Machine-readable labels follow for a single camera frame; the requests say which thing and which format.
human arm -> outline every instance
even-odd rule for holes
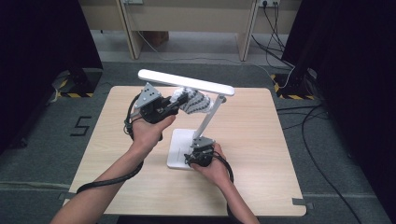
[[[225,160],[221,146],[215,143],[214,148],[215,152],[219,153]],[[220,189],[231,212],[240,222],[245,224],[260,223],[239,194],[238,189],[230,180],[227,169],[221,161],[213,158],[212,162],[207,167],[202,167],[194,163],[191,164],[191,167],[213,182]]]
[[[113,179],[131,173],[157,145],[161,132],[171,125],[175,118],[170,116],[156,124],[147,123],[143,119],[136,120],[133,123],[134,142],[128,151],[95,181]],[[51,223],[95,223],[106,211],[123,183],[82,191],[61,208]]]

right arm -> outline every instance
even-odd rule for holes
[[[214,147],[215,151],[225,160],[220,145],[215,143]],[[230,180],[227,169],[221,161],[213,158],[213,161],[207,167],[194,163],[191,164],[191,167],[212,181],[221,190],[231,212],[239,221],[245,224],[260,223]]]

left arm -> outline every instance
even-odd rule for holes
[[[157,145],[161,132],[172,124],[175,116],[150,124],[143,119],[134,122],[134,142],[129,150],[116,160],[95,181],[108,180],[131,173]],[[51,223],[95,223],[106,211],[124,182],[87,189],[71,199]]]

gray carpet floor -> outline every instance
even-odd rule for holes
[[[68,191],[85,147],[113,86],[143,86],[140,69],[194,77],[245,88],[267,88],[276,108],[318,105],[321,100],[285,100],[276,97],[273,83],[253,65],[188,63],[104,63],[104,73],[92,98],[59,98],[48,105],[27,136],[26,148],[9,149],[0,156],[0,223],[48,223],[61,208],[60,194]],[[270,74],[285,72],[265,67]],[[265,104],[257,99],[258,104]],[[307,213],[303,217],[260,217],[261,223],[358,223],[346,204],[318,171],[304,146],[301,122],[309,108],[279,111],[279,119],[299,180]],[[304,126],[312,156],[342,193],[362,223],[390,223],[361,168],[348,155],[342,136],[325,107]],[[83,133],[75,125],[89,126]],[[116,223],[104,215],[99,223]]]

forearm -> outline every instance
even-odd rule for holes
[[[146,158],[147,153],[134,150],[134,145],[95,181],[117,178],[131,173]],[[87,189],[70,200],[51,223],[95,223],[106,211],[124,182]]]
[[[231,181],[218,185],[233,215],[242,223],[260,223]]]

